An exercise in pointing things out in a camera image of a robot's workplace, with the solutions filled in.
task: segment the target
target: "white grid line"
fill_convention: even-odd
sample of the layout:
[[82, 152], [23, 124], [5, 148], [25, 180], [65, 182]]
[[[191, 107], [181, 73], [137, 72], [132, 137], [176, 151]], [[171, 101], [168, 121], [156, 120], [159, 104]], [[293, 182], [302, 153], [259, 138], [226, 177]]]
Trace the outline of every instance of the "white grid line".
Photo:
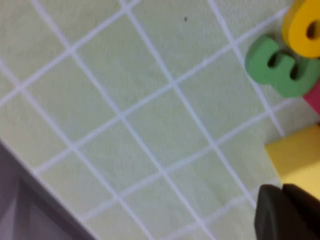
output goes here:
[[[265, 184], [272, 184], [275, 185], [279, 182], [279, 179], [276, 177], [272, 179], [271, 181], [266, 182]], [[260, 186], [255, 188], [254, 190], [250, 191], [251, 195], [256, 195], [259, 192]], [[237, 207], [240, 204], [243, 204], [247, 201], [247, 199], [244, 196], [237, 196], [227, 202], [224, 206], [219, 208], [218, 210], [214, 211], [210, 215], [206, 216], [203, 221], [205, 222], [206, 225], [209, 225], [216, 221], [219, 217], [225, 215], [228, 213], [232, 208]], [[175, 240], [179, 237], [182, 237], [192, 231], [197, 230], [199, 227], [197, 226], [196, 222], [190, 223], [186, 226], [183, 226], [176, 231], [170, 233], [167, 237], [161, 238], [161, 240]]]
[[[279, 103], [278, 105], [276, 105], [275, 107], [273, 107], [273, 111], [277, 112], [279, 110], [281, 110], [282, 108], [292, 104], [294, 101], [292, 101], [292, 99], [286, 99], [283, 102]], [[219, 145], [223, 144], [224, 142], [226, 142], [228, 139], [234, 137], [236, 134], [238, 134], [239, 132], [245, 130], [246, 128], [252, 126], [253, 124], [255, 124], [256, 122], [266, 118], [268, 116], [267, 112], [263, 112], [261, 114], [258, 114], [256, 116], [254, 116], [253, 118], [243, 122], [242, 124], [240, 124], [239, 126], [242, 127], [235, 127], [234, 129], [232, 129], [230, 132], [226, 133], [225, 135], [223, 135], [221, 138], [219, 138], [217, 140], [217, 142], [219, 143]], [[174, 171], [177, 171], [178, 169], [182, 168], [185, 165], [188, 165], [192, 162], [197, 161], [199, 158], [203, 157], [204, 155], [206, 155], [207, 153], [209, 153], [210, 151], [212, 151], [212, 147], [207, 146], [204, 147], [203, 149], [199, 150], [198, 152], [192, 154], [191, 156], [179, 160], [176, 163], [173, 163], [172, 165], [168, 166], [167, 168], [165, 168], [164, 170], [169, 174], [172, 173]], [[157, 172], [155, 174], [152, 174], [140, 181], [138, 181], [137, 183], [133, 184], [132, 186], [126, 188], [125, 190], [121, 191], [119, 193], [119, 196], [121, 196], [123, 199], [128, 197], [129, 195], [133, 194], [135, 191], [139, 190], [140, 188], [143, 188], [145, 186], [150, 185], [151, 183], [153, 183], [155, 180], [159, 179], [162, 175]], [[90, 213], [90, 212], [94, 212], [96, 214], [99, 214], [99, 211], [96, 211], [96, 209], [100, 209], [101, 212], [106, 210], [106, 208], [104, 208], [103, 206], [107, 206], [108, 202], [110, 202], [112, 200], [109, 200], [107, 202], [103, 202], [101, 205], [98, 205], [96, 207], [94, 207], [93, 209], [89, 210], [88, 212], [86, 212], [85, 214], [81, 215], [79, 218], [82, 219], [82, 221], [85, 221], [89, 218], [94, 217], [95, 215]]]
[[[229, 43], [230, 43], [235, 55], [236, 55], [236, 57], [238, 58], [238, 60], [239, 60], [239, 62], [241, 64], [241, 66], [244, 68], [245, 72], [247, 72], [246, 69], [245, 69], [245, 59], [244, 59], [243, 55], [241, 54], [241, 52], [240, 52], [240, 50], [239, 50], [239, 48], [237, 46], [237, 43], [234, 40], [234, 38], [233, 38], [229, 28], [228, 28], [228, 25], [227, 25], [224, 17], [220, 13], [220, 10], [219, 10], [215, 0], [207, 0], [207, 1], [209, 3], [213, 13], [215, 14], [218, 22], [220, 23], [220, 25], [222, 27], [222, 30], [223, 30], [224, 34], [226, 35], [226, 37], [227, 37], [227, 39], [228, 39], [228, 41], [229, 41]], [[272, 119], [275, 127], [278, 129], [279, 134], [281, 136], [284, 136], [285, 135], [285, 131], [281, 127], [280, 123], [278, 122], [278, 119], [275, 116], [275, 114], [272, 112], [272, 110], [271, 110], [271, 108], [270, 108], [270, 106], [268, 104], [268, 101], [265, 98], [263, 92], [261, 91], [259, 85], [255, 81], [253, 81], [252, 78], [248, 74], [246, 74], [246, 75], [247, 75], [251, 85], [253, 86], [256, 94], [258, 95], [262, 105], [264, 106], [265, 110], [268, 112], [270, 118]]]
[[149, 49], [150, 53], [153, 55], [153, 57], [155, 58], [156, 62], [158, 63], [160, 69], [162, 70], [163, 74], [166, 76], [167, 80], [169, 81], [169, 83], [174, 83], [173, 88], [176, 92], [176, 94], [178, 95], [178, 97], [181, 99], [181, 101], [183, 102], [184, 106], [186, 107], [186, 109], [188, 110], [189, 114], [191, 115], [191, 117], [193, 118], [193, 120], [196, 122], [197, 126], [199, 127], [199, 129], [201, 130], [202, 134], [206, 137], [206, 139], [208, 140], [210, 146], [212, 146], [215, 150], [215, 152], [217, 153], [217, 155], [219, 156], [219, 159], [222, 161], [222, 163], [224, 164], [224, 166], [226, 167], [226, 169], [228, 170], [228, 172], [231, 174], [231, 176], [234, 178], [234, 180], [236, 181], [236, 183], [238, 184], [238, 186], [240, 187], [240, 189], [243, 191], [244, 195], [247, 197], [247, 199], [249, 200], [249, 202], [255, 206], [256, 203], [254, 201], [254, 199], [250, 196], [248, 190], [246, 189], [245, 185], [242, 183], [242, 181], [240, 180], [239, 176], [237, 175], [236, 171], [232, 168], [232, 166], [229, 164], [229, 162], [227, 161], [227, 158], [225, 157], [225, 155], [222, 153], [222, 151], [220, 150], [220, 148], [218, 147], [218, 145], [216, 144], [216, 142], [214, 141], [214, 139], [211, 137], [211, 135], [209, 134], [209, 132], [207, 131], [207, 129], [205, 128], [205, 126], [203, 125], [203, 123], [201, 122], [200, 118], [197, 116], [197, 114], [195, 113], [195, 111], [193, 110], [192, 106], [190, 105], [189, 101], [187, 100], [187, 98], [184, 96], [184, 94], [182, 93], [182, 91], [180, 90], [179, 86], [177, 85], [176, 82], [174, 82], [173, 77], [171, 76], [169, 70], [166, 68], [164, 62], [162, 61], [160, 54], [158, 53], [158, 51], [156, 50], [156, 48], [153, 46], [151, 40], [149, 39], [149, 37], [147, 36], [146, 32], [143, 30], [142, 26], [139, 24], [138, 20], [135, 18], [134, 14], [127, 9], [127, 14], [133, 24], [133, 26], [135, 26], [136, 30], [138, 31], [138, 33], [140, 34], [142, 40], [145, 42], [147, 48]]
[[[157, 64], [159, 65], [162, 73], [166, 76], [167, 80], [169, 83], [174, 84], [174, 79], [170, 75], [168, 69], [166, 68], [164, 62], [162, 61], [160, 54], [156, 50], [156, 48], [153, 46], [152, 42], [150, 41], [149, 37], [147, 36], [146, 32], [143, 30], [142, 26], [134, 16], [134, 14], [131, 12], [131, 9], [127, 7], [127, 4], [125, 3], [124, 0], [119, 0], [122, 7], [125, 8], [125, 11], [136, 29], [136, 31], [140, 34], [140, 37], [146, 44], [146, 47], [150, 51], [150, 53], [153, 55], [155, 58]], [[175, 89], [176, 93], [179, 93], [179, 89], [177, 88], [176, 85], [173, 85], [173, 88]], [[131, 132], [135, 140], [139, 143], [140, 147], [144, 150], [144, 152], [149, 156], [155, 167], [158, 169], [158, 171], [161, 173], [163, 178], [166, 180], [166, 182], [169, 184], [169, 186], [172, 188], [172, 190], [175, 192], [179, 200], [182, 202], [182, 204], [186, 207], [186, 209], [190, 212], [190, 214], [194, 217], [198, 225], [202, 228], [202, 230], [206, 233], [206, 235], [211, 239], [211, 240], [216, 240], [215, 237], [212, 235], [212, 233], [209, 231], [209, 229], [204, 225], [202, 222], [201, 218], [198, 216], [196, 211], [192, 208], [188, 200], [185, 198], [185, 196], [181, 193], [179, 188], [176, 186], [176, 184], [172, 181], [172, 179], [169, 177], [169, 175], [164, 171], [164, 168], [160, 165], [159, 161], [156, 159], [156, 157], [153, 155], [153, 153], [150, 151], [150, 149], [147, 147], [147, 145], [143, 142], [141, 137], [138, 135], [137, 132], [132, 128], [132, 126], [127, 122], [126, 119], [123, 119], [124, 124], [128, 128], [128, 130]]]
[[[63, 36], [60, 32], [59, 28], [56, 26], [55, 22], [52, 18], [46, 13], [44, 8], [37, 0], [30, 0], [36, 11], [43, 18], [43, 20], [48, 24], [49, 28], [56, 34], [61, 43], [65, 46], [67, 50], [70, 49], [70, 45], [68, 40]], [[116, 104], [112, 101], [112, 99], [105, 93], [103, 87], [100, 85], [99, 81], [94, 77], [89, 68], [83, 63], [78, 54], [71, 50], [71, 56], [76, 61], [81, 70], [87, 75], [88, 79], [91, 83], [97, 88], [102, 97], [106, 100], [106, 102], [113, 108], [113, 110], [118, 114], [120, 114], [119, 109]], [[142, 223], [139, 217], [132, 211], [132, 209], [125, 203], [125, 201], [117, 194], [117, 192], [111, 187], [108, 181], [97, 171], [97, 169], [91, 164], [91, 162], [80, 152], [77, 148], [74, 147], [72, 142], [65, 136], [62, 130], [54, 123], [54, 121], [49, 117], [49, 115], [41, 108], [41, 106], [37, 103], [37, 101], [25, 91], [26, 97], [34, 106], [34, 108], [41, 114], [41, 116], [50, 124], [51, 128], [56, 132], [56, 134], [61, 137], [61, 139], [66, 143], [69, 148], [72, 148], [73, 152], [82, 160], [82, 162], [86, 165], [86, 167], [94, 174], [94, 176], [102, 183], [102, 185], [112, 194], [113, 198], [116, 199], [122, 207], [126, 210], [126, 212], [132, 217], [132, 219], [137, 223], [137, 225], [141, 228], [144, 234], [150, 239], [154, 240], [154, 237], [146, 228], [146, 226]]]
[[[135, 5], [137, 5], [140, 1], [141, 0], [133, 0], [128, 4], [128, 6], [132, 8]], [[254, 27], [254, 28], [250, 29], [248, 32], [244, 33], [242, 36], [240, 36], [236, 40], [236, 43], [240, 44], [243, 41], [245, 41], [248, 37], [252, 36], [257, 31], [259, 31], [260, 30], [259, 27], [263, 28], [267, 24], [270, 24], [272, 21], [276, 20], [277, 19], [276, 16], [282, 17], [282, 15], [285, 13], [284, 11], [286, 11], [287, 9], [288, 8], [286, 7], [284, 9], [278, 11], [273, 16], [267, 18], [265, 21], [259, 23], [256, 27]], [[48, 62], [44, 66], [42, 66], [38, 71], [36, 71], [34, 74], [32, 74], [27, 79], [25, 79], [20, 84], [19, 88], [15, 88], [11, 92], [7, 93], [4, 97], [2, 97], [0, 99], [0, 107], [2, 107], [5, 103], [10, 101], [17, 94], [19, 94], [21, 89], [27, 88], [29, 85], [31, 85], [32, 83], [37, 81], [41, 76], [43, 76], [45, 73], [47, 73], [50, 69], [52, 69], [54, 66], [59, 64], [61, 61], [63, 61], [66, 57], [68, 57], [70, 55], [71, 51], [76, 51], [78, 48], [80, 48], [82, 45], [84, 45], [86, 42], [88, 42], [90, 39], [92, 39], [95, 35], [97, 35], [100, 31], [102, 31], [104, 28], [108, 27], [111, 23], [113, 23], [118, 18], [120, 18], [124, 13], [125, 13], [125, 11], [123, 9], [121, 9], [120, 11], [115, 13], [113, 16], [111, 16], [110, 18], [108, 18], [104, 22], [102, 22], [100, 25], [98, 25], [96, 28], [91, 30], [87, 35], [83, 36], [74, 45], [72, 45], [69, 50], [65, 50], [60, 55], [56, 56], [53, 60], [51, 60], [50, 62]], [[204, 59], [203, 62], [195, 65], [192, 69], [188, 70], [186, 73], [181, 75], [176, 81], [178, 83], [180, 83], [180, 82], [186, 80], [187, 78], [191, 77], [192, 75], [194, 75], [195, 73], [197, 73], [198, 71], [200, 71], [201, 69], [206, 67], [208, 64], [212, 63], [218, 57], [220, 57], [221, 55], [223, 55], [224, 53], [226, 53], [227, 51], [229, 51], [231, 49], [232, 49], [232, 47], [230, 45], [223, 47], [222, 49], [220, 49], [216, 53], [214, 53], [212, 56], [209, 56], [208, 58]], [[140, 102], [139, 102], [140, 105], [135, 104], [133, 106], [134, 108], [130, 107], [130, 109], [127, 110], [128, 111], [127, 114], [134, 112], [134, 110], [136, 110], [140, 106], [146, 104], [148, 102], [148, 100], [152, 100], [155, 97], [158, 97], [158, 96], [166, 93], [169, 89], [171, 89], [171, 87], [172, 87], [172, 84], [169, 83], [166, 86], [159, 88], [156, 92], [154, 92], [154, 93], [150, 94], [149, 96], [147, 96], [146, 98], [140, 100]]]
[[[129, 4], [130, 7], [133, 7], [134, 5], [136, 5], [137, 3], [139, 3], [138, 1], [133, 1]], [[36, 81], [37, 79], [39, 79], [43, 74], [45, 74], [48, 70], [50, 70], [51, 68], [53, 68], [56, 64], [58, 64], [59, 62], [61, 62], [63, 59], [65, 59], [70, 52], [75, 51], [77, 48], [79, 48], [80, 46], [82, 46], [83, 44], [85, 44], [87, 41], [89, 41], [91, 38], [93, 38], [96, 34], [98, 34], [100, 31], [102, 31], [104, 28], [106, 28], [109, 24], [111, 24], [112, 22], [114, 22], [116, 19], [120, 18], [123, 14], [125, 13], [125, 10], [122, 8], [119, 12], [117, 12], [115, 15], [113, 15], [112, 17], [110, 17], [109, 19], [107, 19], [106, 21], [104, 21], [100, 26], [98, 26], [97, 28], [95, 28], [94, 30], [90, 31], [88, 35], [84, 36], [83, 38], [81, 38], [78, 42], [76, 42], [73, 46], [69, 46], [69, 48], [63, 52], [62, 54], [60, 54], [58, 57], [56, 57], [54, 60], [52, 60], [51, 62], [49, 62], [47, 65], [45, 65], [44, 67], [42, 67], [40, 70], [38, 70], [35, 74], [33, 74], [31, 77], [29, 77], [26, 81], [24, 81], [23, 83], [17, 85], [17, 87], [11, 91], [9, 94], [7, 94], [5, 97], [3, 97], [2, 99], [0, 99], [0, 107], [3, 106], [7, 101], [9, 101], [11, 98], [13, 98], [15, 95], [17, 95], [20, 91], [22, 93], [24, 93], [25, 91], [23, 90], [24, 88], [26, 88], [28, 85], [30, 85], [31, 83], [33, 83], [34, 81]], [[252, 28], [251, 30], [249, 30], [247, 33], [245, 33], [244, 35], [242, 35], [240, 38], [237, 39], [237, 44], [244, 41], [246, 38], [248, 38], [249, 36], [253, 35], [256, 31], [258, 31], [260, 28], [263, 28], [264, 26], [266, 26], [267, 24], [271, 23], [272, 21], [274, 21], [275, 19], [281, 17], [283, 14], [285, 13], [285, 9], [277, 12], [274, 16], [269, 17], [268, 19], [266, 19], [264, 22], [260, 23], [259, 25], [257, 25], [257, 27]], [[228, 45], [224, 48], [222, 48], [221, 50], [219, 50], [218, 52], [216, 52], [215, 54], [213, 54], [211, 57], [205, 59], [201, 64], [198, 64], [197, 66], [195, 66], [193, 69], [189, 70], [188, 72], [186, 72], [184, 75], [180, 76], [177, 79], [177, 82], [181, 82], [184, 81], [185, 79], [187, 79], [188, 77], [192, 76], [193, 74], [195, 74], [196, 72], [198, 72], [200, 69], [204, 68], [205, 66], [207, 66], [209, 63], [213, 62], [215, 59], [217, 59], [219, 56], [221, 56], [222, 54], [224, 54], [225, 52], [229, 51], [231, 49], [231, 45]], [[157, 90], [157, 94], [151, 94], [148, 97], [146, 97], [145, 99], [143, 99], [142, 101], [140, 101], [140, 104], [135, 105], [135, 107], [131, 107], [128, 110], [124, 111], [123, 114], [124, 116], [127, 116], [128, 114], [132, 113], [133, 111], [135, 111], [136, 109], [138, 109], [140, 106], [148, 103], [150, 100], [156, 98], [157, 96], [160, 96], [161, 94], [167, 92], [169, 89], [171, 89], [173, 87], [174, 83], [171, 82], [168, 85], [166, 85], [163, 88], [160, 88]], [[95, 129], [94, 131], [91, 132], [91, 134], [93, 134], [95, 136], [95, 134], [99, 134], [100, 132], [102, 132], [104, 129], [108, 128], [109, 126], [111, 126], [113, 123], [117, 122], [119, 120], [119, 117], [115, 117], [114, 119], [112, 119], [109, 123], [105, 123], [103, 126], [100, 126], [99, 128]], [[68, 148], [66, 150], [64, 150], [63, 152], [57, 154], [55, 156], [56, 159], [62, 158], [62, 156], [66, 156], [68, 153], [70, 153], [72, 151], [72, 149]], [[128, 193], [124, 194], [124, 196], [126, 196], [127, 194], [131, 194], [133, 193], [135, 190], [131, 190]]]

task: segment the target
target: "foam letter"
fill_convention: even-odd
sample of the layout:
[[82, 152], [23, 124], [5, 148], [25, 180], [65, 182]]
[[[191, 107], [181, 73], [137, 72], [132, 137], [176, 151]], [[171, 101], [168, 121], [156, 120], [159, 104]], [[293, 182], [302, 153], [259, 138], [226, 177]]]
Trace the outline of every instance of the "foam letter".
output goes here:
[[[309, 27], [315, 24], [312, 37]], [[305, 58], [320, 57], [320, 0], [296, 0], [282, 25], [284, 42]]]
[[320, 77], [320, 60], [303, 58], [294, 79], [293, 57], [280, 51], [279, 44], [269, 36], [260, 37], [249, 49], [245, 68], [252, 79], [271, 85], [283, 97], [295, 98], [307, 94]]

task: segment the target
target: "dark spot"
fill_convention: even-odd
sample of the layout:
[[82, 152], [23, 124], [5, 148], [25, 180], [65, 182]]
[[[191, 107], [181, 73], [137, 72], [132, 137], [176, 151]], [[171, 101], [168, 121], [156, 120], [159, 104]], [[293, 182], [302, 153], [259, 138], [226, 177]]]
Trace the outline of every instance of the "dark spot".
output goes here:
[[320, 38], [320, 20], [311, 23], [306, 31], [306, 36], [311, 40]]

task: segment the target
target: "black object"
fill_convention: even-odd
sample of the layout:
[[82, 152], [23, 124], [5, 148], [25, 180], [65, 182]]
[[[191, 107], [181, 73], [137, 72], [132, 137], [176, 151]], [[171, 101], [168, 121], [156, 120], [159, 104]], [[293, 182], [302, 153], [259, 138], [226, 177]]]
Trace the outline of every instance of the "black object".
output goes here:
[[320, 240], [320, 201], [293, 184], [259, 189], [257, 240]]

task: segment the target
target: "yellow foam block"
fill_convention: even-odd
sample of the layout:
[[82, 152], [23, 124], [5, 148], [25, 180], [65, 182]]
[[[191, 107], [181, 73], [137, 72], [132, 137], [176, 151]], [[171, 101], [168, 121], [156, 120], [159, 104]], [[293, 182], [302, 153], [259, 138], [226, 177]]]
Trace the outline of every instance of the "yellow foam block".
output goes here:
[[308, 127], [267, 144], [282, 183], [295, 184], [320, 199], [320, 126]]

